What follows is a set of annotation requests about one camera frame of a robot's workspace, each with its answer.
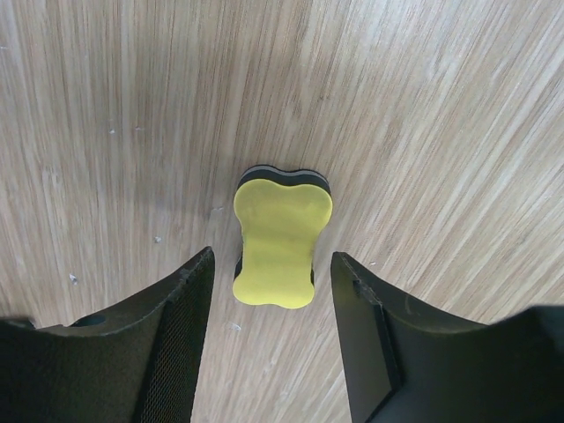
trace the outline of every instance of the black plastic part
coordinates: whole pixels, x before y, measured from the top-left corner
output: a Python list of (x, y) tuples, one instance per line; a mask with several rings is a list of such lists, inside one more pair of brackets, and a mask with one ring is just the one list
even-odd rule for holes
[(207, 248), (155, 285), (70, 327), (0, 321), (0, 419), (189, 421), (213, 277)]
[(324, 189), (329, 195), (331, 194), (329, 182), (319, 172), (311, 169), (286, 171), (271, 165), (253, 166), (245, 171), (243, 177), (237, 185), (237, 189), (239, 189), (243, 184), (255, 179), (266, 179), (287, 187), (295, 187), (297, 185), (315, 185), (316, 187)]
[(486, 326), (345, 253), (333, 255), (331, 281), (353, 423), (564, 421), (564, 307)]

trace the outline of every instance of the wood grain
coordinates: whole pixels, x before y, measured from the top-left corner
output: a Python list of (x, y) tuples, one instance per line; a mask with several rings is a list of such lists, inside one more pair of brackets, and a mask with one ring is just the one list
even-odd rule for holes
[[(332, 251), (481, 322), (564, 301), (562, 46), (551, 0), (0, 0), (0, 312), (68, 324), (210, 244), (192, 421), (349, 421)], [(301, 310), (231, 292), (256, 163), (331, 183)]]

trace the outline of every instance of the foam block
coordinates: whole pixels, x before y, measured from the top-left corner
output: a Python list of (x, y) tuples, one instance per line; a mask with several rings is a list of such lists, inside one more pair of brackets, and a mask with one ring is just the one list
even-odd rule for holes
[(237, 300), (283, 308), (308, 305), (315, 292), (315, 242), (332, 211), (327, 180), (311, 170), (252, 167), (241, 178), (234, 210), (243, 237), (233, 286)]

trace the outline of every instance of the black mesh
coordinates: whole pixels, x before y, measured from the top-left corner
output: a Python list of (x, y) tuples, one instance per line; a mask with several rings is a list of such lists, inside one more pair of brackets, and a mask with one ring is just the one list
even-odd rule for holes
[(182, 277), (187, 282), (163, 311), (134, 421), (190, 421), (212, 284), (200, 274)]

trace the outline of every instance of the yellow foam sponge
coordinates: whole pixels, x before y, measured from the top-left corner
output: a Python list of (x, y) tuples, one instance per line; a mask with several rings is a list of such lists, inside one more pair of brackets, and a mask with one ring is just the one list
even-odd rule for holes
[(239, 183), (234, 210), (243, 252), (233, 292), (249, 305), (300, 308), (314, 297), (313, 252), (329, 222), (327, 180), (310, 170), (249, 169)]

